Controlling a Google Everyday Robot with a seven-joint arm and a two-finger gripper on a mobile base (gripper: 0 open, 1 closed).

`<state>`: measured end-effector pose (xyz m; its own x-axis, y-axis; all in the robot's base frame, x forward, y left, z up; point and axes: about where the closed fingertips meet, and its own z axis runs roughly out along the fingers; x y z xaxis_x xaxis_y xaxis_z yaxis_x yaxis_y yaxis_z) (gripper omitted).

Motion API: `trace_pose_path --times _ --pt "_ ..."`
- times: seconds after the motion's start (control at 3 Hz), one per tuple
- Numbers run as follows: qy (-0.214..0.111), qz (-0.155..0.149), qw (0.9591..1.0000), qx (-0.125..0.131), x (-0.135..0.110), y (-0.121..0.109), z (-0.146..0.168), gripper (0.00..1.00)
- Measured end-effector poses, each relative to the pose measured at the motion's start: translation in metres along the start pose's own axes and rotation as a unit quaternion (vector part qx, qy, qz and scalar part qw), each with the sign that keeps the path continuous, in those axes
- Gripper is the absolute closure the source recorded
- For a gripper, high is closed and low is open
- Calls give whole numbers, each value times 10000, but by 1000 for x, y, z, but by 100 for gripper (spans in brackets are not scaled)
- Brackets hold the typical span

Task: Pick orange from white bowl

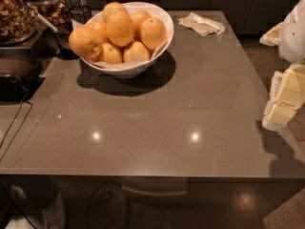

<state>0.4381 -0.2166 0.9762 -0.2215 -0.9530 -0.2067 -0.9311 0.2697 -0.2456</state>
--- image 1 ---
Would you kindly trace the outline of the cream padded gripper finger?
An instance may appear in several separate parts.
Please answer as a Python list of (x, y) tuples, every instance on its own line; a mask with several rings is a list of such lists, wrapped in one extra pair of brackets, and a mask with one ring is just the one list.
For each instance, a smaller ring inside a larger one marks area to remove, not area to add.
[(304, 104), (305, 65), (293, 63), (284, 73), (275, 71), (262, 126), (270, 131), (282, 130)]

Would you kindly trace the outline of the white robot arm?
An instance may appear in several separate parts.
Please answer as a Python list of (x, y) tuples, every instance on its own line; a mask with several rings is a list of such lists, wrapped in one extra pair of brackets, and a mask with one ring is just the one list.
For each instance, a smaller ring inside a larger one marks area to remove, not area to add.
[(266, 32), (259, 42), (278, 46), (279, 56), (290, 63), (284, 73), (274, 72), (262, 120), (265, 129), (280, 131), (305, 104), (305, 0), (299, 0), (284, 21)]

